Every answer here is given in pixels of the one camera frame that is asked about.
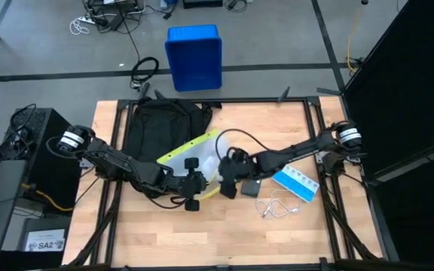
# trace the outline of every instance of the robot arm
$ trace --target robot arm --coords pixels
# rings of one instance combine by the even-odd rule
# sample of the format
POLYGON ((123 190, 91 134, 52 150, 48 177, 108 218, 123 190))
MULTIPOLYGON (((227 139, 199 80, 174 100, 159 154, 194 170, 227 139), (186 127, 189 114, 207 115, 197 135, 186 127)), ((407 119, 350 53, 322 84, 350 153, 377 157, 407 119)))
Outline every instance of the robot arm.
POLYGON ((243 149, 229 148, 228 155, 221 159, 219 173, 223 177, 220 192, 233 199, 237 193, 236 181, 242 179, 261 180, 280 171, 286 164, 328 151, 324 160, 334 165, 346 156, 356 155, 361 149, 361 135, 348 121, 334 123, 314 139, 289 146, 285 149, 266 151, 249 155, 243 149))
POLYGON ((184 198, 185 209, 199 209, 198 201, 193 198, 196 193, 206 189, 206 179, 201 172, 194 171, 199 166, 197 158, 185 160, 187 176, 174 176, 172 168, 135 160, 107 145, 95 136, 92 129, 84 126, 69 127, 58 141, 57 148, 66 155, 87 159, 96 166, 96 173, 102 178, 128 180, 133 188, 149 199, 175 193, 184 198))

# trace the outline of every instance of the wooden table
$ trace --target wooden table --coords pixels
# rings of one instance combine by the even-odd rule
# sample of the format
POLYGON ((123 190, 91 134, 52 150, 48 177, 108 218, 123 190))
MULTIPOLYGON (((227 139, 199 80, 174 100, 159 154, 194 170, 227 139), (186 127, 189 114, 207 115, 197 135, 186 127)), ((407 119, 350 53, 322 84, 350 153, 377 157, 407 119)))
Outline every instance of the wooden table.
MULTIPOLYGON (((343 120, 337 97, 321 97, 326 126, 343 120)), ((101 101, 96 107, 92 128, 101 139, 111 141, 117 101, 101 101)), ((280 149, 309 139, 304 106, 300 102, 225 103, 214 110, 209 129, 240 128, 253 134, 269 148, 280 149)), ((125 119, 121 121, 118 146, 121 146, 125 119)), ((249 153, 261 148, 246 135, 230 132, 228 140, 249 153)), ((291 164, 317 181, 314 157, 291 164)), ((347 173, 360 178, 355 166, 346 165, 347 173)), ((81 179, 78 195, 94 180, 92 174, 81 179)), ((349 225, 369 250, 381 256, 376 230, 365 191, 356 181, 339 178, 349 225)), ((103 181, 95 184, 78 205, 72 217, 63 263, 74 259, 95 228, 103 181)), ((270 179, 263 181, 260 199, 281 188, 270 179)), ((278 195, 289 206, 298 198, 289 192, 278 195)), ((167 196, 158 199, 170 204, 167 196)), ((332 259, 320 194, 311 203, 302 203, 298 214, 265 219, 255 209, 255 199, 237 193, 236 199, 220 194, 200 203, 199 212, 183 208, 164 210, 149 202, 130 184, 124 184, 118 216, 112 266, 203 266, 317 263, 319 257, 332 259)), ((341 253, 344 241, 336 224, 341 253)), ((102 238, 100 262, 105 253, 102 238)))

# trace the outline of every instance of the blue crate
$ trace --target blue crate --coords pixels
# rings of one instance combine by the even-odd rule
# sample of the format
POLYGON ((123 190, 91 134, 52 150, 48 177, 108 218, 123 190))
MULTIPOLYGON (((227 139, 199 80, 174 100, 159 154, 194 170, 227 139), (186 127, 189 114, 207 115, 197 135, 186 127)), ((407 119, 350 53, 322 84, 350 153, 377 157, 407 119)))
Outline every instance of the blue crate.
POLYGON ((222 40, 216 25, 169 28, 165 49, 177 91, 222 86, 222 40))

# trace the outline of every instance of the concrete floor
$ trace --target concrete floor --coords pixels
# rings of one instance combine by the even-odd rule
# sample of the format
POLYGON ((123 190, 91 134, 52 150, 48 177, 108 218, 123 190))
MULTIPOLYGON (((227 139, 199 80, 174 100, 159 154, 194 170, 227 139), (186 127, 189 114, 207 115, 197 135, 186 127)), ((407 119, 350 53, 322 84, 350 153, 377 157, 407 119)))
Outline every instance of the concrete floor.
MULTIPOLYGON (((363 12, 351 46, 351 56, 356 58, 368 55, 405 2, 371 0, 363 7, 359 0, 317 0, 337 62, 345 61, 347 39, 358 9, 363 8, 363 12)), ((158 3, 147 1, 153 7, 158 3)), ((0 42, 0 80, 6 75, 130 70, 136 54, 127 35, 99 34, 93 26, 87 26, 89 35, 70 34, 69 22, 82 15, 84 9, 76 0, 0 0, 0 35, 4 39, 0 42)), ((154 56, 166 69, 167 29, 196 24, 217 25, 224 66, 332 61, 311 0, 254 0, 243 13, 225 8, 184 10, 179 6, 168 20, 160 14, 144 16, 132 36, 142 57, 154 56)), ((170 75, 157 75, 150 82, 165 96, 179 98, 278 97, 287 86, 291 87, 290 96, 309 96, 322 95, 316 92, 317 87, 337 90, 336 75, 345 83, 349 80, 348 70, 335 74, 329 66, 225 72, 220 90, 191 93, 176 92, 170 75)), ((128 84, 128 77, 0 82, 0 142, 15 108, 36 103, 55 108, 70 123, 89 126, 97 101, 137 98, 128 84)))

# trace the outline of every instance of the black bag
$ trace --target black bag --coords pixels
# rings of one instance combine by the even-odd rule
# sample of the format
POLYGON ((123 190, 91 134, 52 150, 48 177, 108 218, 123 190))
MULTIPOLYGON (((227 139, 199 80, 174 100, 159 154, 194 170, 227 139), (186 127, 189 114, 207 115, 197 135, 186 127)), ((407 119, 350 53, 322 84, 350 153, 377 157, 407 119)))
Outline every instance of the black bag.
POLYGON ((211 107, 198 108, 184 99, 140 100, 130 123, 124 152, 142 162, 155 162, 163 155, 203 135, 212 120, 211 107))

